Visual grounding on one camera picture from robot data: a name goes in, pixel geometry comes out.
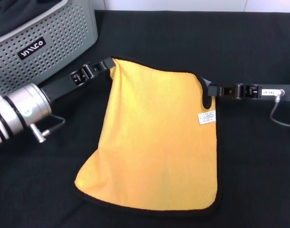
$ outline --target yellow towel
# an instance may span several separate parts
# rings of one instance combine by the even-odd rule
[[[100,201],[135,209],[206,209],[217,193],[216,122],[200,125],[195,75],[114,59],[98,149],[75,186]]]

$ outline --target black fabric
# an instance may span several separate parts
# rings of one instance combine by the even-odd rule
[[[114,11],[97,12],[97,23],[97,44],[57,77],[122,56],[217,84],[290,84],[290,14]],[[97,148],[110,88],[106,80],[57,101],[67,123],[44,144],[25,131],[0,146],[0,227],[290,228],[290,129],[269,120],[273,102],[217,103],[222,200],[211,216],[138,216],[81,199],[73,181]]]
[[[61,0],[0,0],[0,37],[46,12]]]

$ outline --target table surface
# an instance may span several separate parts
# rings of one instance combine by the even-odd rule
[[[96,17],[97,43],[57,76],[116,56],[215,83],[290,84],[290,14],[98,11]],[[67,124],[44,144],[25,131],[0,146],[0,228],[290,227],[290,129],[269,120],[273,102],[217,103],[222,200],[210,217],[139,216],[81,199],[73,181],[97,148],[110,88],[110,81],[92,84],[56,102],[54,113]]]

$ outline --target black tablecloth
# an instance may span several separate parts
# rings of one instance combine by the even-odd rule
[[[96,16],[99,40],[57,76],[117,56],[215,83],[290,84],[290,14]],[[26,131],[0,146],[0,228],[290,227],[290,129],[269,120],[273,102],[217,103],[222,200],[211,216],[139,216],[81,199],[73,181],[97,148],[110,88],[110,81],[92,84],[56,102],[67,124],[44,144]]]

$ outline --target metal cylinder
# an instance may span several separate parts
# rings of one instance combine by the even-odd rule
[[[49,102],[34,84],[1,98],[0,143],[49,115]]]

